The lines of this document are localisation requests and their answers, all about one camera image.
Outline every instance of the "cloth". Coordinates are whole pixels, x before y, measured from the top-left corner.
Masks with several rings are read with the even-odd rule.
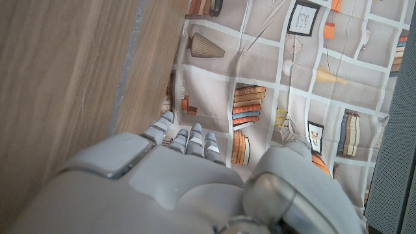
[[[362,211],[397,79],[389,76],[390,69],[413,7],[400,1],[340,1],[336,13],[331,1],[311,2],[316,14],[295,0],[227,0],[219,17],[188,17],[174,64],[175,103],[188,95],[198,113],[189,115],[176,105],[174,125],[198,122],[203,131],[227,141],[220,152],[243,180],[267,148],[280,146],[289,136],[309,139],[308,121],[321,125],[322,160],[331,174],[334,163],[339,164],[338,182]],[[333,40],[324,38],[326,22],[336,25]],[[224,57],[192,57],[186,44],[194,33],[222,48]],[[324,73],[317,78],[318,68]],[[250,85],[266,92],[259,121],[241,129],[250,140],[250,162],[237,166],[231,164],[233,97],[236,88]],[[290,134],[275,125],[277,109],[287,112]],[[356,156],[337,154],[346,112],[360,118]]]

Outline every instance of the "black picture frame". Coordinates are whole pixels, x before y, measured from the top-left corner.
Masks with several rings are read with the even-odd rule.
[[[311,134],[310,132],[312,131],[312,126],[314,129],[320,129],[320,140],[319,140],[319,146],[316,145],[318,142],[314,142],[313,139],[311,138]],[[324,126],[311,122],[311,121],[307,121],[307,137],[311,143],[312,146],[312,153],[318,153],[319,155],[321,155],[322,153],[322,136],[324,135]]]
[[[314,9],[317,10],[315,12],[315,15],[313,16],[312,25],[311,25],[311,28],[310,28],[308,34],[302,33],[302,32],[290,31],[291,24],[292,24],[292,19],[293,19],[293,14],[294,14],[297,7],[309,7],[309,8],[314,8]],[[303,1],[296,1],[295,4],[294,4],[292,13],[291,13],[291,17],[289,18],[289,24],[287,25],[287,33],[295,34],[295,35],[299,35],[299,36],[312,36],[313,26],[315,25],[315,20],[317,19],[319,9],[320,9],[320,5],[313,4],[313,3],[306,3],[306,2],[303,2]]]

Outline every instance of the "wooden panel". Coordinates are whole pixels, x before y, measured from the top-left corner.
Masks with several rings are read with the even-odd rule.
[[[159,117],[188,3],[146,3],[116,132],[141,133]]]
[[[0,2],[0,232],[107,136],[138,2]]]

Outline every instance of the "shelf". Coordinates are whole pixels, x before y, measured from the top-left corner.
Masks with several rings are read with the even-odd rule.
[[[229,77],[243,77],[261,81],[276,82],[279,48],[255,43],[249,51],[240,53],[240,46],[248,47],[251,42],[230,36],[201,25],[189,25],[188,35],[200,33],[208,40],[225,50],[224,58],[194,58],[186,50],[183,64],[215,72]]]
[[[369,1],[372,0],[343,1],[341,5],[341,14],[352,16],[353,18],[357,19],[364,19],[365,11]]]
[[[230,29],[240,31],[241,24],[246,13],[246,4],[241,4],[239,0],[223,1],[221,13],[218,17],[210,16],[187,16],[190,20],[207,20],[218,23]]]
[[[342,155],[340,151],[337,151],[337,158],[367,162],[367,159],[369,158],[369,151],[369,148],[357,147],[356,156]]]
[[[358,54],[358,60],[387,68],[391,58],[391,49],[397,29],[382,23],[369,20],[367,28],[371,35],[364,51]]]
[[[406,15],[404,16],[404,23],[410,25],[411,16],[413,15],[413,9],[415,8],[416,0],[408,0],[408,7],[406,11]]]
[[[286,1],[282,4],[281,8],[276,12],[276,15],[273,16],[273,22],[262,34],[259,30],[261,30],[262,24],[281,2],[282,0],[277,0],[272,4],[273,1],[270,0],[252,1],[250,15],[246,18],[247,26],[244,33],[249,34],[250,36],[260,36],[261,38],[279,42],[281,34],[286,32],[286,29],[284,29],[283,26],[285,25],[286,15],[291,13],[291,10],[289,10],[291,4],[290,1]]]
[[[366,169],[365,166],[356,166],[339,163],[338,182],[342,186],[346,195],[350,198],[353,205],[363,207],[364,183]]]
[[[395,91],[397,77],[390,77],[384,92],[384,100],[380,112],[388,113],[390,110],[391,99],[393,98],[393,92]]]
[[[373,1],[370,13],[390,20],[400,21],[404,0]]]
[[[229,82],[219,81],[202,74],[184,71],[184,95],[189,96],[189,105],[197,107],[197,116],[187,114],[185,110],[178,112],[179,124],[192,126],[198,122],[204,129],[228,133],[228,92]]]
[[[315,81],[312,93],[350,105],[375,110],[380,98],[384,73],[341,61],[323,54],[320,65],[348,84]]]
[[[335,14],[335,17],[333,14],[334,12],[331,12],[328,15],[327,22],[335,24],[335,39],[324,39],[324,47],[354,58],[361,42],[364,20],[343,13]]]

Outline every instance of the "orange book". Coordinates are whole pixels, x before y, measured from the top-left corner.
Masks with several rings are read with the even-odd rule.
[[[240,136],[239,136],[240,132],[241,132],[240,130],[234,131],[233,152],[231,154],[231,163],[237,163],[237,153],[239,152],[239,144],[240,144]]]
[[[326,39],[335,39],[335,24],[334,23],[325,23],[324,27],[324,38]]]
[[[246,122],[251,122],[251,121],[254,121],[254,122],[256,122],[256,121],[259,121],[259,117],[258,116],[249,116],[249,117],[244,117],[244,118],[238,118],[238,119],[235,119],[235,120],[233,120],[233,124],[243,124],[243,123],[246,123]]]
[[[333,10],[336,13],[340,13],[342,3],[343,3],[343,0],[332,0],[331,10]]]
[[[191,16],[194,14],[194,10],[195,10],[195,4],[196,4],[196,0],[192,0],[190,2],[190,7],[189,7],[189,12],[188,15]]]
[[[255,100],[249,100],[249,101],[240,101],[240,102],[236,102],[234,103],[234,107],[243,107],[243,106],[247,106],[247,105],[258,105],[261,104],[263,102],[262,99],[255,99]]]
[[[266,88],[262,86],[249,86],[244,88],[238,88],[234,91],[234,96],[241,96],[246,94],[256,94],[260,92],[266,92]]]
[[[237,153],[237,165],[239,165],[241,160],[241,152],[242,152],[242,135],[239,137],[239,152]]]
[[[242,138],[242,150],[241,150],[241,157],[239,161],[239,165],[242,165],[242,162],[244,162],[244,155],[246,154],[246,138],[244,136],[241,136]]]
[[[398,42],[407,42],[408,41],[409,36],[401,36],[398,38]]]
[[[197,16],[198,13],[200,13],[200,7],[201,7],[202,0],[196,0],[195,9],[193,15]]]
[[[245,94],[241,96],[235,96],[234,102],[240,102],[240,101],[250,101],[255,99],[263,99],[266,97],[265,92],[256,93],[256,94]]]
[[[250,105],[250,106],[243,106],[243,107],[235,107],[233,108],[233,114],[238,114],[242,112],[249,112],[249,111],[260,111],[261,105]]]

